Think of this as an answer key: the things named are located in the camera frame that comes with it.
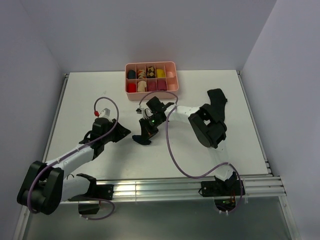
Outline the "maroon purple striped sock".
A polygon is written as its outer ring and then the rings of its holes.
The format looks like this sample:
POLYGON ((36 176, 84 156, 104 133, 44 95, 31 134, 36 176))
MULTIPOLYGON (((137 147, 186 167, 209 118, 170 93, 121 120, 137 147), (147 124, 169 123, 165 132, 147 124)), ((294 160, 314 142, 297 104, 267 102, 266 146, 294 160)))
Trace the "maroon purple striped sock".
POLYGON ((158 79, 157 80, 157 90, 158 91, 167 91, 167 82, 165 79, 158 79))

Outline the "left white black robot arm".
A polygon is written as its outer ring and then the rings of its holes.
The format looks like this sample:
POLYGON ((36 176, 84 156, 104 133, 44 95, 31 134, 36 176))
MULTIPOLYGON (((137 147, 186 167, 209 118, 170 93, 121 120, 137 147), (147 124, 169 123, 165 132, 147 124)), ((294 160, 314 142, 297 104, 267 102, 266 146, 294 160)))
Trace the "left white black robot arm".
POLYGON ((98 117, 84 138, 68 153, 48 162, 34 161, 28 168, 17 203, 32 213, 52 214, 64 201, 111 200, 112 187, 101 187, 93 176, 78 173, 68 176, 80 166, 95 160, 109 142, 117 143, 131 131, 116 119, 98 117))

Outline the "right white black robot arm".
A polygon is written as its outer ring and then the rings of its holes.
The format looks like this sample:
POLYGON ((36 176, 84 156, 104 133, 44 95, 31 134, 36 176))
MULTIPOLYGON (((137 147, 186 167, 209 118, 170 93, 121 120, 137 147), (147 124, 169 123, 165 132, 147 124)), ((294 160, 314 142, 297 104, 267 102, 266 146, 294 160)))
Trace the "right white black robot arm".
POLYGON ((222 195, 229 194, 238 180, 238 172, 235 167, 227 162, 226 140, 227 126, 225 124, 225 106, 227 99, 212 100, 210 104, 205 103, 200 107, 188 107, 178 105, 177 102, 161 102, 156 96, 147 103, 150 115, 146 109, 138 107, 137 113, 142 114, 139 120, 141 134, 133 135, 132 139, 142 145, 148 146, 152 143, 151 138, 159 130, 158 126, 165 124, 165 137, 169 155, 180 173, 191 179, 201 179, 215 172, 216 189, 222 195), (178 165, 174 158, 169 140, 169 122, 176 121, 189 124, 199 143, 208 149, 210 157, 215 166, 206 173, 199 176, 187 174, 178 165))

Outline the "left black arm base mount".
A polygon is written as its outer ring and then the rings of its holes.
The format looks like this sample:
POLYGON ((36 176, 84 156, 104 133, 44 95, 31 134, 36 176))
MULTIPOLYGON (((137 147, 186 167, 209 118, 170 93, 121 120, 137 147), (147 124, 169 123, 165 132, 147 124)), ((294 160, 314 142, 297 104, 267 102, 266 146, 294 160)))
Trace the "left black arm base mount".
POLYGON ((98 221, 110 217, 115 211, 115 204, 112 202, 114 194, 113 184, 98 184, 94 186, 88 193, 76 195, 67 200, 69 202, 84 202, 84 201, 97 201, 98 203, 79 203, 78 213, 80 217, 90 220, 98 221), (92 217, 91 215, 96 215, 101 209, 102 203, 107 203, 111 205, 110 212, 105 216, 92 217))

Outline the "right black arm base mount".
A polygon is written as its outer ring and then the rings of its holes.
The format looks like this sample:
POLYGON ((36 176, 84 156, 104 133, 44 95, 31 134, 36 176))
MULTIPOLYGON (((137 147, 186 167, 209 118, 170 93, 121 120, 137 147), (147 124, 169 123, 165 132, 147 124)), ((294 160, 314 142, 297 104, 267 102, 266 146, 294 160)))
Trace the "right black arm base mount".
POLYGON ((208 197, 224 197, 214 200, 214 204, 218 210, 226 212, 233 210, 236 205, 236 197, 245 194, 245 188, 241 180, 231 180, 231 183, 226 183, 216 178, 211 181, 202 181, 198 193, 205 198, 208 197))

